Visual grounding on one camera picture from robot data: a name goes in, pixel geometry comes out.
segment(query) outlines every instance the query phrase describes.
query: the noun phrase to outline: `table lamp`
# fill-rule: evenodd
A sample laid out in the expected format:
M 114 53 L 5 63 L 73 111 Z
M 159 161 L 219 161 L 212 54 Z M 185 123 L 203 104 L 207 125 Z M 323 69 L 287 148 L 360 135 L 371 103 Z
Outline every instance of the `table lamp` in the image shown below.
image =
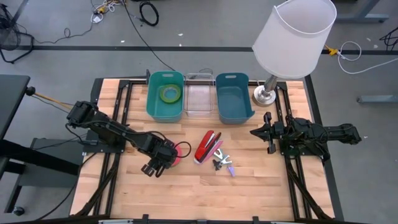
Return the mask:
M 316 67 L 337 11 L 330 0 L 289 0 L 274 6 L 252 49 L 271 74 L 254 90 L 257 105 L 275 101 L 277 78 L 298 79 Z

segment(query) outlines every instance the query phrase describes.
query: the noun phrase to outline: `green tape roll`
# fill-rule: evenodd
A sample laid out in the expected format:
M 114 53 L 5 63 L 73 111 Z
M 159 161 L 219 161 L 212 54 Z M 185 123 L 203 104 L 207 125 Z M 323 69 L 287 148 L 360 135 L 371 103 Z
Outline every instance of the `green tape roll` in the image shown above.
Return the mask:
M 181 89 L 177 85 L 168 84 L 160 89 L 160 99 L 165 103 L 175 103 L 181 97 Z

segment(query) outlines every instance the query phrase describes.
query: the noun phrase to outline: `gray floor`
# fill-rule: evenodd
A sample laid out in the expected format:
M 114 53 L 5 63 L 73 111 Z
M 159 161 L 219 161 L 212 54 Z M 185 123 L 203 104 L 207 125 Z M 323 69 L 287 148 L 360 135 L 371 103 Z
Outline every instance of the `gray floor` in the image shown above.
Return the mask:
M 21 0 L 2 0 L 15 13 Z M 160 13 L 157 27 L 138 27 L 153 46 L 250 47 L 265 23 L 271 8 L 283 0 L 164 0 L 154 1 Z M 357 4 L 338 4 L 339 12 L 355 11 Z M 90 1 L 30 0 L 18 23 L 39 40 L 55 40 L 63 36 L 65 27 L 79 34 L 90 26 Z M 137 4 L 129 9 L 137 14 Z M 347 40 L 358 42 L 363 49 L 384 50 L 378 38 L 396 28 L 398 2 L 382 1 L 375 13 L 388 13 L 383 24 L 335 24 L 327 44 L 339 47 Z M 117 7 L 103 22 L 93 26 L 84 37 L 62 40 L 56 45 L 143 46 L 132 29 L 126 12 Z M 20 52 L 7 53 L 8 57 Z M 242 52 L 159 52 L 166 63 L 183 73 L 211 68 L 214 74 L 244 72 L 252 79 L 265 79 L 267 74 L 252 53 Z M 347 70 L 357 71 L 396 56 L 363 56 L 358 62 L 344 63 Z M 94 78 L 143 75 L 166 70 L 150 52 L 119 51 L 55 51 L 32 52 L 15 65 L 0 62 L 1 73 L 29 75 L 30 85 L 39 93 L 73 103 L 88 100 Z M 358 95 L 398 94 L 398 62 L 360 74 L 343 73 L 337 59 L 322 55 L 312 80 L 324 125 L 353 123 L 363 137 L 357 146 L 329 144 L 345 219 L 352 222 L 396 223 L 398 210 L 398 152 L 395 147 L 395 124 L 398 105 L 359 105 Z M 47 119 L 42 127 L 41 119 Z M 65 114 L 25 97 L 6 139 L 28 146 L 31 139 L 68 139 Z M 8 174 L 0 181 L 0 198 L 7 200 L 16 177 Z M 27 187 L 17 202 L 27 209 L 21 217 L 0 214 L 1 222 L 33 220 L 48 212 L 66 195 L 68 189 Z M 70 198 L 52 217 L 65 217 Z

